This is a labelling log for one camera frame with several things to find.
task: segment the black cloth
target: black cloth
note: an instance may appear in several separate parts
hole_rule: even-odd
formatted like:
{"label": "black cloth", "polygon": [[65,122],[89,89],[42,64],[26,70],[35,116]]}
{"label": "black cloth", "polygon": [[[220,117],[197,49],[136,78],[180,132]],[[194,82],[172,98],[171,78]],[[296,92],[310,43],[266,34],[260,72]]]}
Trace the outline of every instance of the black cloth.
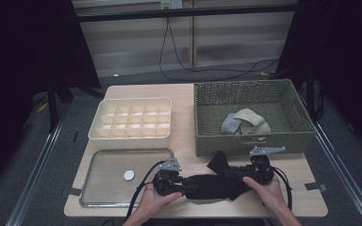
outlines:
{"label": "black cloth", "polygon": [[224,170],[229,170],[227,158],[223,152],[217,152],[213,159],[208,163],[208,168],[217,173],[217,175],[194,175],[189,177],[194,180],[198,186],[196,192],[186,194],[190,200],[213,200],[230,199],[235,200],[239,195],[250,190],[242,181],[234,178],[227,178]]}

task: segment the black cable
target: black cable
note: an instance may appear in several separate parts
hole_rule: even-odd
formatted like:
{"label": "black cable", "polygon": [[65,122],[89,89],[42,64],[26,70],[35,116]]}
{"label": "black cable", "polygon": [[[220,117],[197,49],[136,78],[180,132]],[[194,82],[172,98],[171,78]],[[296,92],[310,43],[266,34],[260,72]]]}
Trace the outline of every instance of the black cable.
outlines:
{"label": "black cable", "polygon": [[290,210],[292,210],[292,187],[289,186],[289,180],[288,180],[288,177],[286,176],[286,174],[278,169],[278,168],[275,168],[275,167],[272,167],[272,170],[274,170],[275,173],[278,174],[278,176],[281,178],[281,180],[283,180],[284,184],[285,184],[285,187],[287,189],[287,196],[288,196],[288,208]]}
{"label": "black cable", "polygon": [[[167,33],[169,31],[169,28],[170,28],[170,33],[171,33],[171,37],[172,37],[172,40],[173,40],[173,49],[174,49],[174,52],[175,52],[175,56],[178,60],[178,63],[181,65],[181,67],[187,71],[190,71],[190,72],[193,72],[193,73],[199,73],[199,72],[209,72],[209,71],[225,71],[225,72],[237,72],[237,73],[241,73],[241,74],[237,74],[237,75],[234,75],[234,76],[230,76],[230,77],[225,77],[225,78],[222,78],[222,79],[216,79],[216,81],[221,81],[221,80],[226,80],[226,79],[233,79],[233,78],[237,78],[237,77],[240,77],[240,76],[243,76],[247,73],[255,73],[255,72],[260,72],[260,71],[263,71],[263,70],[266,70],[268,69],[272,64],[274,64],[276,61],[278,61],[278,58],[276,59],[265,59],[265,60],[261,60],[261,61],[257,61],[254,66],[252,66],[252,68],[248,71],[244,71],[244,70],[233,70],[233,69],[201,69],[201,70],[193,70],[193,69],[189,69],[187,67],[184,66],[184,64],[181,62],[179,56],[178,56],[178,53],[177,53],[177,50],[176,50],[176,45],[175,45],[175,40],[174,40],[174,36],[173,36],[173,30],[172,30],[172,26],[170,24],[170,20],[169,18],[167,18],[167,26],[166,26],[166,32],[164,33],[164,38],[163,38],[163,44],[161,46],[161,50],[160,50],[160,60],[159,60],[159,63],[158,63],[158,66],[159,66],[159,69],[160,69],[160,72],[163,74],[164,77],[166,77],[167,79],[169,80],[173,80],[173,81],[184,81],[184,82],[187,82],[187,81],[195,81],[195,80],[190,80],[190,79],[180,79],[180,78],[170,78],[169,76],[166,75],[166,73],[163,72],[162,68],[161,68],[161,59],[163,57],[163,50],[164,50],[164,45],[166,43],[166,37],[167,37]],[[254,70],[255,66],[258,64],[258,63],[261,63],[261,62],[264,62],[264,61],[269,61],[269,60],[272,60],[272,63],[270,65],[268,65],[267,67],[265,68],[262,68],[262,69],[259,69],[259,70]]]}
{"label": "black cable", "polygon": [[128,218],[130,217],[131,215],[131,212],[132,212],[132,209],[134,208],[134,204],[135,204],[135,201],[138,197],[138,195],[140,194],[140,191],[143,189],[143,187],[148,184],[148,183],[145,183],[146,179],[148,178],[149,174],[151,174],[151,172],[155,169],[155,167],[157,167],[158,165],[164,163],[165,161],[159,161],[157,163],[155,163],[150,169],[149,171],[146,173],[145,177],[143,178],[143,180],[140,182],[140,185],[137,187],[137,190],[135,191],[132,199],[131,199],[131,202],[130,202],[130,206],[128,207],[128,212],[127,212],[127,216],[125,216],[125,220],[124,221],[127,221]]}

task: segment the hand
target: hand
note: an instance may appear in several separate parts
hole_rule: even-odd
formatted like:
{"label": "hand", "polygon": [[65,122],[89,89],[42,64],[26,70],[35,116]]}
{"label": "hand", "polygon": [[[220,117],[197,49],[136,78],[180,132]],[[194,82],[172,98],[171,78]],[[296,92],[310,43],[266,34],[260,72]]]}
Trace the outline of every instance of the hand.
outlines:
{"label": "hand", "polygon": [[285,204],[280,181],[276,175],[272,177],[271,183],[266,186],[259,184],[250,177],[244,177],[242,180],[247,186],[257,192],[264,205],[282,225],[301,225]]}
{"label": "hand", "polygon": [[146,222],[154,216],[164,205],[175,201],[183,196],[181,192],[174,192],[167,196],[157,194],[152,184],[147,184],[143,191],[138,208],[131,214],[129,219],[123,224],[126,226],[137,226]]}

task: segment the white plastic tray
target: white plastic tray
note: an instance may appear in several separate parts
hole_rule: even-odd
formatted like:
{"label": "white plastic tray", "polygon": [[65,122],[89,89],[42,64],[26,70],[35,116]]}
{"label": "white plastic tray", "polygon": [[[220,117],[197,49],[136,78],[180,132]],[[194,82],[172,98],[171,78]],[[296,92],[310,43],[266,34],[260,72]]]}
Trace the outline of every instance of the white plastic tray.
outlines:
{"label": "white plastic tray", "polygon": [[102,150],[169,147],[172,100],[107,99],[90,127],[89,138]]}

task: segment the wicker basket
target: wicker basket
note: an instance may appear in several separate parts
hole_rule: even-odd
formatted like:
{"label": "wicker basket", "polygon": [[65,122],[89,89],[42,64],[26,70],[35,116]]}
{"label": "wicker basket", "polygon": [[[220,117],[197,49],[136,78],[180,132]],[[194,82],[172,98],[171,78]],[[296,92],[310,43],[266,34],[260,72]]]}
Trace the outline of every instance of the wicker basket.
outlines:
{"label": "wicker basket", "polygon": [[[250,108],[271,128],[266,135],[223,135],[228,113]],[[317,131],[290,80],[194,84],[196,155],[247,154],[257,147],[302,153]]]}

